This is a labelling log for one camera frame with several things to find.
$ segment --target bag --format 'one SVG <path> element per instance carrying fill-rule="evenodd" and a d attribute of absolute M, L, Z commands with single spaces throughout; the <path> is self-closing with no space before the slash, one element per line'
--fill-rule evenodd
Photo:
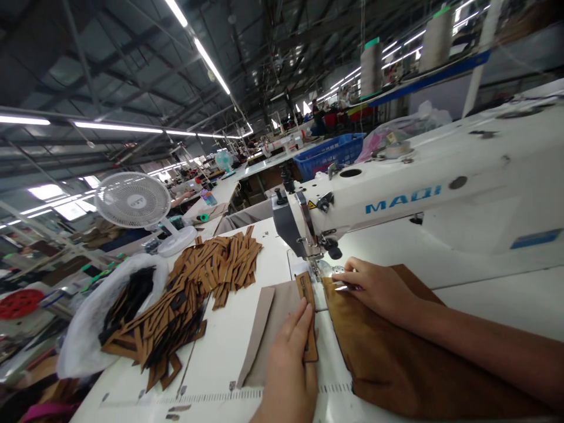
<path fill-rule="evenodd" d="M 390 120 L 368 134 L 355 163 L 365 162 L 371 158 L 373 151 L 392 142 L 404 141 L 449 123 L 452 123 L 452 118 L 446 110 L 433 109 L 431 102 L 425 101 L 419 105 L 417 113 Z"/>
<path fill-rule="evenodd" d="M 129 282 L 129 276 L 145 267 L 155 266 L 153 290 L 139 308 L 137 315 L 152 306 L 162 295 L 169 274 L 167 261 L 160 256 L 137 254 L 129 257 L 82 303 L 70 322 L 65 342 L 57 362 L 60 379 L 80 378 L 100 372 L 119 357 L 101 352 L 98 335 L 104 318 Z"/>

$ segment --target sewing machine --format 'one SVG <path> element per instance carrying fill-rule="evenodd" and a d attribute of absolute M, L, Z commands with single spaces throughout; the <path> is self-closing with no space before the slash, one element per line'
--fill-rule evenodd
<path fill-rule="evenodd" d="M 270 157 L 272 156 L 272 152 L 279 148 L 283 147 L 284 153 L 290 154 L 295 152 L 296 150 L 301 149 L 303 146 L 303 133 L 302 131 L 299 131 L 274 141 L 265 140 L 264 145 L 261 149 L 266 157 Z"/>
<path fill-rule="evenodd" d="M 347 254 L 338 245 L 346 233 L 422 213 L 412 221 L 453 250 L 537 254 L 529 271 L 544 259 L 564 263 L 563 103 L 554 96 L 563 92 L 462 119 L 364 163 L 336 163 L 305 183 L 286 181 L 287 203 L 272 199 L 278 234 L 315 269 L 324 253 Z"/>

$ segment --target pile of leather tags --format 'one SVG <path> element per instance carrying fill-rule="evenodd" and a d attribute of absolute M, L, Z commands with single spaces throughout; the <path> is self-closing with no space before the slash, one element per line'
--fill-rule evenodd
<path fill-rule="evenodd" d="M 176 354 L 206 332 L 204 301 L 213 293 L 214 307 L 224 307 L 231 291 L 255 282 L 256 259 L 262 245 L 253 227 L 231 237 L 215 237 L 189 247 L 174 263 L 161 298 L 134 320 L 116 330 L 102 351 L 134 360 L 149 369 L 146 392 L 160 380 L 165 390 L 180 372 Z"/>

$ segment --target white fan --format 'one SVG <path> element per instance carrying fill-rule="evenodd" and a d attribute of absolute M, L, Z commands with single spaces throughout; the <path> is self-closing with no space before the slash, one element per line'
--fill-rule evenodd
<path fill-rule="evenodd" d="M 225 170 L 224 177 L 230 176 L 233 173 L 235 173 L 233 168 L 231 168 L 232 164 L 233 164 L 233 156 L 229 154 L 227 151 L 222 150 L 216 154 L 216 165 L 218 165 L 223 170 Z"/>
<path fill-rule="evenodd" d="M 104 179 L 94 205 L 104 219 L 121 227 L 142 228 L 161 222 L 171 235 L 159 245 L 159 254 L 169 257 L 185 249 L 196 238 L 193 226 L 177 230 L 166 218 L 170 194 L 157 179 L 139 172 L 116 173 Z"/>

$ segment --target blue basket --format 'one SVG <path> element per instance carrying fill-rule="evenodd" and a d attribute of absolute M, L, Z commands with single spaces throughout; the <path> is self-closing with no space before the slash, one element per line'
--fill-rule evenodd
<path fill-rule="evenodd" d="M 317 172 L 327 172 L 333 162 L 339 165 L 352 164 L 362 152 L 365 134 L 345 134 L 325 141 L 294 157 L 303 181 L 311 180 Z"/>

